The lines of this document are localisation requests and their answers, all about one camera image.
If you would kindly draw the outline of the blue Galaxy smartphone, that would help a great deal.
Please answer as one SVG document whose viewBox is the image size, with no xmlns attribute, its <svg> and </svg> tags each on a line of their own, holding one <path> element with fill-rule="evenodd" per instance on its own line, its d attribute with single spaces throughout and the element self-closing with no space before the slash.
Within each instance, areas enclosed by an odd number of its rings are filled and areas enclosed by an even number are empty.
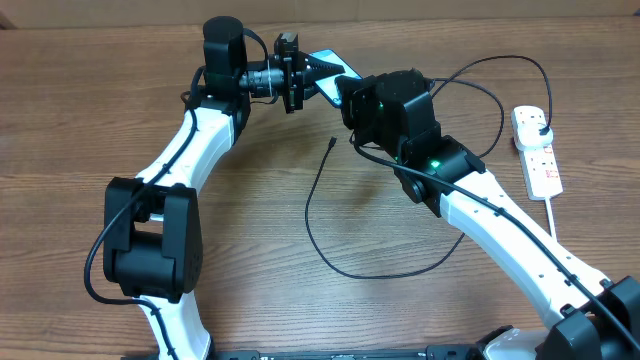
<svg viewBox="0 0 640 360">
<path fill-rule="evenodd" d="M 360 79 L 361 76 L 332 49 L 316 51 L 311 53 L 311 56 L 321 61 L 327 62 L 332 65 L 338 65 L 343 68 L 342 73 L 337 75 L 332 75 L 315 82 L 315 87 L 324 96 L 324 98 L 334 108 L 340 108 L 342 105 L 342 97 L 338 91 L 338 87 L 336 85 L 336 79 L 340 76 L 345 76 L 353 79 Z"/>
</svg>

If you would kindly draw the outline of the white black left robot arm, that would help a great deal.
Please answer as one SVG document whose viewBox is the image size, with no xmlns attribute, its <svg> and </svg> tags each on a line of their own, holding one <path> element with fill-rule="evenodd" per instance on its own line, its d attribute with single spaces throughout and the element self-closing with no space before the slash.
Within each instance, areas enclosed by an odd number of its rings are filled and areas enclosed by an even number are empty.
<svg viewBox="0 0 640 360">
<path fill-rule="evenodd" d="M 104 228 L 87 255 L 84 286 L 95 301 L 142 308 L 158 359 L 212 359 L 212 335 L 197 307 L 203 267 L 198 195 L 216 163 L 237 143 L 253 103 L 283 101 L 287 113 L 322 93 L 338 105 L 335 79 L 351 69 L 331 50 L 300 50 L 281 33 L 259 61 L 246 41 L 259 36 L 231 16 L 203 25 L 204 65 L 182 93 L 183 123 L 159 157 L 105 190 Z"/>
</svg>

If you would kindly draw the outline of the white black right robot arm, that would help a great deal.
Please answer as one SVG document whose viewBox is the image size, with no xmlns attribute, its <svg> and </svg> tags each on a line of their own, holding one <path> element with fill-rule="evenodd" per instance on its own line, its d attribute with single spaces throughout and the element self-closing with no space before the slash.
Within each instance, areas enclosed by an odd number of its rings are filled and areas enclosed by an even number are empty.
<svg viewBox="0 0 640 360">
<path fill-rule="evenodd" d="M 509 198 L 482 160 L 436 121 L 415 70 L 336 80 L 354 148 L 380 146 L 404 191 L 469 236 L 520 288 L 545 329 L 493 335 L 485 359 L 636 359 L 639 284 L 612 282 L 567 251 Z"/>
</svg>

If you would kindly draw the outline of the white charger plug adapter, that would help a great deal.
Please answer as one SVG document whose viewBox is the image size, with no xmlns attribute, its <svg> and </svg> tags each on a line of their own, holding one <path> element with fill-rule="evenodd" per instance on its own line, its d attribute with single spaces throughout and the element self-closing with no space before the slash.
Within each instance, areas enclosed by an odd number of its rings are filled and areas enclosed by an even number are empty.
<svg viewBox="0 0 640 360">
<path fill-rule="evenodd" d="M 518 122 L 514 130 L 515 145 L 520 151 L 542 148 L 550 145 L 553 139 L 553 130 L 542 123 L 525 124 Z"/>
</svg>

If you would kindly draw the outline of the white power strip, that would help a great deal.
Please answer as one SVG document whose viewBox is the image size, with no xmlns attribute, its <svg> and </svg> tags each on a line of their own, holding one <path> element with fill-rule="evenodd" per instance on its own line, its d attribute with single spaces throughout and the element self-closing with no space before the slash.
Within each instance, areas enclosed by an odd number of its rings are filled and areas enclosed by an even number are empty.
<svg viewBox="0 0 640 360">
<path fill-rule="evenodd" d="M 544 111 L 538 107 L 521 105 L 511 112 L 511 123 L 542 123 L 547 125 Z M 548 200 L 563 192 L 557 161 L 552 143 L 529 151 L 518 150 L 522 165 L 525 186 L 531 200 Z"/>
</svg>

